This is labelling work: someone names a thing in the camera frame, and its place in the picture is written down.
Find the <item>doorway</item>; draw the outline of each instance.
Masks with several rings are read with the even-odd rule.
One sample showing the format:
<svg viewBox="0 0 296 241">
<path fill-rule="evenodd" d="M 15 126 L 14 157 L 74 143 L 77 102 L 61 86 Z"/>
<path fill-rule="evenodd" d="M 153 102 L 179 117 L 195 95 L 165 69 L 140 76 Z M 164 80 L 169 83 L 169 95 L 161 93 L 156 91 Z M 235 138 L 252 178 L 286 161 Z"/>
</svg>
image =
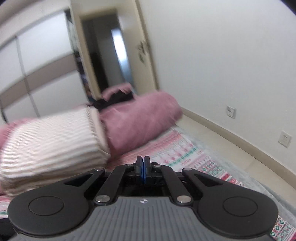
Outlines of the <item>doorway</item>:
<svg viewBox="0 0 296 241">
<path fill-rule="evenodd" d="M 124 82 L 133 85 L 117 15 L 88 19 L 82 22 L 82 27 L 100 91 Z"/>
</svg>

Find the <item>tile floor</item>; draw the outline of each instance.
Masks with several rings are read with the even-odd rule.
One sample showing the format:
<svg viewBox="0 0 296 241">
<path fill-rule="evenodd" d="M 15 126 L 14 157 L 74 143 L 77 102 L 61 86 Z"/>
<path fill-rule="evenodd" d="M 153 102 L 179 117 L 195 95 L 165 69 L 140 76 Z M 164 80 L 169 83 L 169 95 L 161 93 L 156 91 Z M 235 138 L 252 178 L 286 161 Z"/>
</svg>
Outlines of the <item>tile floor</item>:
<svg viewBox="0 0 296 241">
<path fill-rule="evenodd" d="M 204 142 L 222 157 L 232 161 L 257 181 L 268 186 L 296 207 L 296 190 L 257 159 L 185 115 L 177 122 L 177 125 Z"/>
</svg>

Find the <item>metal screw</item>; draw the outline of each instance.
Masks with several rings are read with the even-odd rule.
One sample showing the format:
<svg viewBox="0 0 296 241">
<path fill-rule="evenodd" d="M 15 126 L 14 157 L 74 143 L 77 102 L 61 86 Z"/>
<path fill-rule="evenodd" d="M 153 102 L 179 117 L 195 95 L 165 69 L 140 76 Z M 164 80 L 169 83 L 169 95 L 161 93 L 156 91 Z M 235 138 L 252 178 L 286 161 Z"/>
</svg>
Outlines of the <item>metal screw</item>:
<svg viewBox="0 0 296 241">
<path fill-rule="evenodd" d="M 181 196 L 177 197 L 177 201 L 180 203 L 188 203 L 191 201 L 191 197 L 189 197 L 187 195 L 181 195 Z"/>
<path fill-rule="evenodd" d="M 99 195 L 96 197 L 97 202 L 108 202 L 110 200 L 110 197 L 107 195 Z"/>
</svg>

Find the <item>bed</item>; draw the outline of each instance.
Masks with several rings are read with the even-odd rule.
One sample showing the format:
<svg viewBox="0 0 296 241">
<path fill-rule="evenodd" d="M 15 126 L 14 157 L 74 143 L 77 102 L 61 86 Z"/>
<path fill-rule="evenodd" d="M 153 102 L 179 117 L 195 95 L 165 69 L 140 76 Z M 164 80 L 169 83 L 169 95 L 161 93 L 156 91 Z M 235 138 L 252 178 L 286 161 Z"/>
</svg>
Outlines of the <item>bed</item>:
<svg viewBox="0 0 296 241">
<path fill-rule="evenodd" d="M 146 145 L 108 160 L 106 169 L 133 163 L 136 156 L 150 156 L 151 162 L 168 165 L 174 171 L 191 167 L 222 180 L 264 193 L 274 200 L 279 217 L 271 232 L 277 241 L 294 241 L 296 239 L 296 209 L 269 188 L 263 186 L 246 172 L 237 168 L 230 161 L 221 158 L 201 141 L 188 135 L 183 129 L 173 126 L 158 138 Z M 0 218 L 7 217 L 7 207 L 11 198 L 0 196 Z"/>
</svg>

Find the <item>open door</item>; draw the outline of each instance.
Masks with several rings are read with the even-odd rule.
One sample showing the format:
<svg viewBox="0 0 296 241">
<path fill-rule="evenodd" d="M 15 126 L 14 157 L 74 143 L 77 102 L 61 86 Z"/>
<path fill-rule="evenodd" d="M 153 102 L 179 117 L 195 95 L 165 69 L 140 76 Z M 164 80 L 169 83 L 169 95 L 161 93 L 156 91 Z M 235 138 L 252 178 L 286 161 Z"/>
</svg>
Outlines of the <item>open door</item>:
<svg viewBox="0 0 296 241">
<path fill-rule="evenodd" d="M 139 95 L 157 89 L 149 49 L 135 0 L 122 0 L 117 15 L 133 82 Z"/>
</svg>

